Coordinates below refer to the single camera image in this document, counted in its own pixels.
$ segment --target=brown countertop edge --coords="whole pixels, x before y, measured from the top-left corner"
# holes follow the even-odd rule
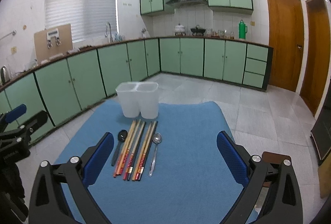
[[[55,63],[57,61],[61,61],[63,59],[78,55],[80,53],[85,53],[97,48],[105,48],[105,47],[110,47],[110,46],[114,46],[114,45],[119,45],[119,44],[123,44],[123,43],[128,43],[128,42],[135,42],[135,41],[143,41],[143,40],[149,40],[149,39],[157,39],[157,38],[205,38],[205,39],[216,39],[216,40],[226,40],[226,41],[235,41],[235,42],[241,42],[241,43],[247,43],[247,44],[253,44],[253,45],[258,45],[261,47],[266,47],[266,48],[270,48],[267,45],[263,45],[263,44],[259,44],[259,43],[255,43],[255,42],[250,42],[250,41],[244,41],[244,40],[239,40],[239,39],[228,39],[228,38],[220,38],[220,37],[206,37],[206,36],[158,36],[158,37],[148,37],[148,38],[136,38],[136,39],[128,39],[128,40],[124,40],[124,41],[120,41],[120,42],[113,42],[113,43],[109,43],[109,44],[103,44],[103,45],[98,45],[98,46],[88,46],[88,47],[83,47],[80,49],[80,51],[75,52],[75,53],[71,53],[71,54],[66,54],[63,55],[61,57],[58,57],[56,59],[53,59],[52,61],[49,61],[48,63],[45,64],[41,64],[38,65],[35,68],[29,69],[23,73],[20,73],[18,76],[16,76],[15,78],[11,79],[9,82],[7,82],[5,85],[0,87],[0,92],[3,91],[4,89],[6,89],[7,87],[9,87],[11,84],[15,83],[16,81],[20,80],[21,78],[41,69],[44,68],[52,63]]]

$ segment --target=window blind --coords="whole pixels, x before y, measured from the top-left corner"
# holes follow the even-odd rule
[[[103,36],[106,23],[118,31],[116,0],[45,0],[46,28],[71,24],[72,40]]]

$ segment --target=silver screw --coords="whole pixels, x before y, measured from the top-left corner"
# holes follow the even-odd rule
[[[47,164],[48,164],[48,161],[42,161],[41,164],[40,164],[40,166],[41,167],[46,167]]]
[[[291,162],[290,162],[288,159],[285,159],[285,160],[284,160],[284,164],[285,164],[286,166],[290,166],[290,165],[291,165]]]
[[[71,159],[70,159],[70,162],[71,163],[77,163],[79,161],[79,158],[78,157],[72,157]]]
[[[261,161],[261,158],[259,156],[257,156],[257,155],[254,155],[252,157],[252,160],[255,161],[255,162],[260,162]]]

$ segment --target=green thermos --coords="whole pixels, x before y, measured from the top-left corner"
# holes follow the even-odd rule
[[[247,26],[243,20],[239,22],[239,39],[246,39]]]

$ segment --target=blue gripper pad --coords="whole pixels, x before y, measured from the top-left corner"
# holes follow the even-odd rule
[[[25,113],[26,105],[21,104],[6,114],[5,121],[6,123],[12,123],[14,120],[17,120],[21,115],[24,115]]]
[[[113,147],[114,137],[111,133],[108,133],[84,167],[82,182],[86,188],[93,185],[97,180]]]
[[[222,132],[217,135],[216,143],[235,181],[246,187],[249,181],[247,166],[236,149]]]

